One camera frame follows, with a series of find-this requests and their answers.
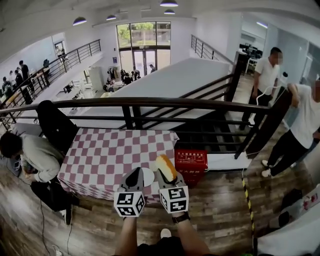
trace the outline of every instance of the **pink and white checkered tablecloth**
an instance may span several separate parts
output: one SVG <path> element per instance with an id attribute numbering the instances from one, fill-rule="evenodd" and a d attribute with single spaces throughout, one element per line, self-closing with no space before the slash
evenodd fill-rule
<path id="1" fill-rule="evenodd" d="M 158 155 L 175 161 L 173 131 L 80 128 L 58 174 L 64 190 L 113 200 L 124 174 L 137 167 L 150 168 Z M 159 202 L 155 180 L 144 188 L 147 203 Z"/>

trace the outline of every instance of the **bread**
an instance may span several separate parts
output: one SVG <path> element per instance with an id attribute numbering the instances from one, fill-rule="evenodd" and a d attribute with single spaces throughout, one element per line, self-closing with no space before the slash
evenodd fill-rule
<path id="1" fill-rule="evenodd" d="M 165 154 L 161 154 L 156 158 L 155 166 L 160 169 L 168 182 L 172 182 L 177 178 L 176 168 Z"/>

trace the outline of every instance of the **ceiling light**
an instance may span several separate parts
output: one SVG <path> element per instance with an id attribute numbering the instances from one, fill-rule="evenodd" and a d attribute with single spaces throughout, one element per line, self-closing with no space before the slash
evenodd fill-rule
<path id="1" fill-rule="evenodd" d="M 265 25 L 265 24 L 263 24 L 263 23 L 257 22 L 257 24 L 258 24 L 258 25 L 260 25 L 260 26 L 262 26 L 262 27 L 264 27 L 265 29 L 267 29 L 267 28 L 268 28 L 268 26 L 267 26 L 267 25 Z"/>
<path id="2" fill-rule="evenodd" d="M 117 17 L 116 16 L 114 16 L 114 15 L 109 15 L 107 18 L 106 18 L 106 20 L 107 21 L 111 21 L 111 20 L 115 20 Z"/>
<path id="3" fill-rule="evenodd" d="M 174 14 L 176 14 L 176 13 L 174 12 L 174 10 L 168 9 L 168 10 L 166 10 L 166 11 L 164 12 L 164 14 L 174 15 Z"/>
<path id="4" fill-rule="evenodd" d="M 175 0 L 162 0 L 160 6 L 163 7 L 177 7 L 178 3 Z"/>
<path id="5" fill-rule="evenodd" d="M 73 25 L 76 26 L 86 22 L 87 20 L 84 17 L 78 17 L 74 20 Z"/>

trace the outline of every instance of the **door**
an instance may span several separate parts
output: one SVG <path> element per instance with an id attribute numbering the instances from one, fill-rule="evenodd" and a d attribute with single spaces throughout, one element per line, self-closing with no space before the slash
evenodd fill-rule
<path id="1" fill-rule="evenodd" d="M 151 73 L 150 64 L 156 67 L 155 50 L 135 50 L 133 51 L 134 65 L 140 71 L 140 76 L 144 77 Z"/>

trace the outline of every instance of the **black watch strap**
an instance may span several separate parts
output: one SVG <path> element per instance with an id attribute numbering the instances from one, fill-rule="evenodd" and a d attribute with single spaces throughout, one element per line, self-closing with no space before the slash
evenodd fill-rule
<path id="1" fill-rule="evenodd" d="M 177 217 L 177 218 L 172 217 L 172 221 L 173 221 L 173 223 L 175 223 L 175 224 L 177 224 L 177 223 L 179 223 L 179 222 L 183 222 L 183 221 L 185 221 L 185 220 L 190 220 L 190 217 L 189 217 L 189 214 L 188 214 L 187 211 L 184 213 L 184 215 L 182 215 L 182 216 L 180 216 L 180 217 Z"/>

